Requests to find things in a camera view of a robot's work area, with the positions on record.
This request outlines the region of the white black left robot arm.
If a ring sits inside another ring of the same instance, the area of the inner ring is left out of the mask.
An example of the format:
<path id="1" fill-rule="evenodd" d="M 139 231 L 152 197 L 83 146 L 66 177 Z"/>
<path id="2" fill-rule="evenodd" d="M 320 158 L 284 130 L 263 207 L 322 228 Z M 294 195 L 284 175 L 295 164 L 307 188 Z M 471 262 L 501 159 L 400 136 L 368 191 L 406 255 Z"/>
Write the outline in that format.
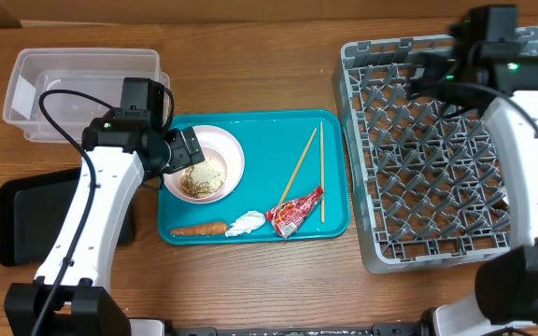
<path id="1" fill-rule="evenodd" d="M 137 189 L 203 161 L 195 131 L 96 118 L 77 148 L 82 166 L 63 226 L 33 282 L 10 285 L 8 324 L 16 335 L 166 335 L 167 322 L 131 319 L 111 298 L 111 266 Z"/>

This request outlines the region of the white tissue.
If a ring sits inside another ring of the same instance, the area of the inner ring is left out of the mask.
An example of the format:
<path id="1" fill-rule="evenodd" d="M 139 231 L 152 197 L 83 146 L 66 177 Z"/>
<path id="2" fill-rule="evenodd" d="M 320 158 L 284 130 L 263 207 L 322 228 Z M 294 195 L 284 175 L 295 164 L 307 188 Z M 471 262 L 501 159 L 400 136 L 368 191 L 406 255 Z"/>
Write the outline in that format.
<path id="1" fill-rule="evenodd" d="M 259 229 L 266 222 L 266 218 L 263 213 L 256 210 L 247 211 L 244 215 L 237 218 L 235 222 L 229 225 L 228 230 L 225 232 L 226 237 L 235 237 L 244 233 L 252 233 Z"/>

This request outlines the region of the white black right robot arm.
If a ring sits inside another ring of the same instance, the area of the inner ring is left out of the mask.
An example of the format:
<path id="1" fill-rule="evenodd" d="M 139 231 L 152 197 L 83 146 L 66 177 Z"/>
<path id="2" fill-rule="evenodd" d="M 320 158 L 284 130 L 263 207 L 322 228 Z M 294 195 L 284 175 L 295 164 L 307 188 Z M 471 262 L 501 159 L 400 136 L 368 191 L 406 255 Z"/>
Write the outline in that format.
<path id="1" fill-rule="evenodd" d="M 478 110 L 509 199 L 511 248 L 481 265 L 474 292 L 424 315 L 433 335 L 493 335 L 538 325 L 538 55 L 504 45 L 474 55 L 420 52 L 409 93 Z"/>

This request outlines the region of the red snack wrapper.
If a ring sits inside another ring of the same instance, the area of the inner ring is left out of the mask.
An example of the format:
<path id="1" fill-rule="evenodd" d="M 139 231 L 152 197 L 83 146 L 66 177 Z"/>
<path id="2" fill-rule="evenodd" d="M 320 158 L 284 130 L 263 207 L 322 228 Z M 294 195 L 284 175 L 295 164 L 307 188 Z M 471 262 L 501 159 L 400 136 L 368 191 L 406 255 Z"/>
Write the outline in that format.
<path id="1" fill-rule="evenodd" d="M 288 239 L 300 229 L 323 197 L 324 190 L 321 186 L 318 186 L 304 197 L 290 200 L 269 209 L 264 213 L 264 217 L 280 237 Z"/>

